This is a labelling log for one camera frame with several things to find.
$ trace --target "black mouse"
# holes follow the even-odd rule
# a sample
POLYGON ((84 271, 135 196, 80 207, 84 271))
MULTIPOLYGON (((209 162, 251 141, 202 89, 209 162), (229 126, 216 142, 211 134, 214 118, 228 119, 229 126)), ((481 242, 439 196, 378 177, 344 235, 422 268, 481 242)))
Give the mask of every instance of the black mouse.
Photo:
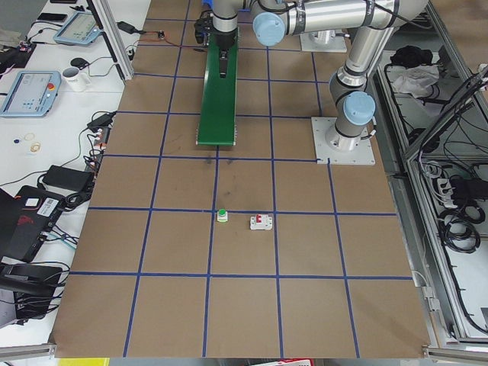
POLYGON ((89 65, 90 63, 86 59, 82 59, 81 57, 76 57, 75 59, 71 60, 71 66, 77 67, 80 70, 83 70, 89 65))

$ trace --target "light blue tablet device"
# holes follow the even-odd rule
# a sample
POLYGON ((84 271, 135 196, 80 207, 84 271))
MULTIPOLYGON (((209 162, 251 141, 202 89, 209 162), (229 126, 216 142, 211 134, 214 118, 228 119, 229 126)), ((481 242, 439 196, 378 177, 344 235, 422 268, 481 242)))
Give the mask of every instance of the light blue tablet device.
POLYGON ((87 11, 76 11, 70 19, 57 31, 53 39, 56 43, 87 46, 93 42, 101 30, 93 14, 87 11))
POLYGON ((60 85, 57 71, 19 72, 0 109, 0 117, 43 117, 53 106, 60 85))

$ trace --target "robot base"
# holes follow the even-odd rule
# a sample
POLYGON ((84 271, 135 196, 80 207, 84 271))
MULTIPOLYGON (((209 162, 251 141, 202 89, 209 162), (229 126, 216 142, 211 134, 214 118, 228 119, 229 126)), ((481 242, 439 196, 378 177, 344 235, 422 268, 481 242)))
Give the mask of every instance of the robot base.
MULTIPOLYGON (((340 152, 326 142, 327 130, 336 122, 334 117, 312 117, 313 141, 318 164, 333 165, 374 165, 374 154, 370 140, 359 141, 358 146, 351 152, 340 152)), ((367 136, 364 129, 362 136, 367 136)))
MULTIPOLYGON (((343 33, 342 29, 338 29, 335 32, 343 33)), ((319 43, 310 39, 309 33, 304 33, 300 35, 300 43, 302 51, 346 53, 348 50, 344 37, 341 36, 333 37, 328 43, 319 43)))

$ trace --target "barcode label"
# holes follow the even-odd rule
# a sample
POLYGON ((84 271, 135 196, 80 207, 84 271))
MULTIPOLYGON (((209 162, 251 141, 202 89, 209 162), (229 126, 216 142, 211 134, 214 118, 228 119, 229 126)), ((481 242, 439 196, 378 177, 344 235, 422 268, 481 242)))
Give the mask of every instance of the barcode label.
POLYGON ((58 203, 59 203, 58 200, 54 200, 52 198, 46 198, 43 205, 37 211, 37 214, 45 217, 51 216, 58 203))

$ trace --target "mug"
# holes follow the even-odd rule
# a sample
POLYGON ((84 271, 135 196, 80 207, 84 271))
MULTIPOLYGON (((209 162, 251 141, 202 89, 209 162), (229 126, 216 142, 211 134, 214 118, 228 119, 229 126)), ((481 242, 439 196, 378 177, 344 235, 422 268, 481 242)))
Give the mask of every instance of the mug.
POLYGON ((74 92, 83 92, 90 82, 90 78, 77 67, 69 67, 63 70, 63 79, 74 92))

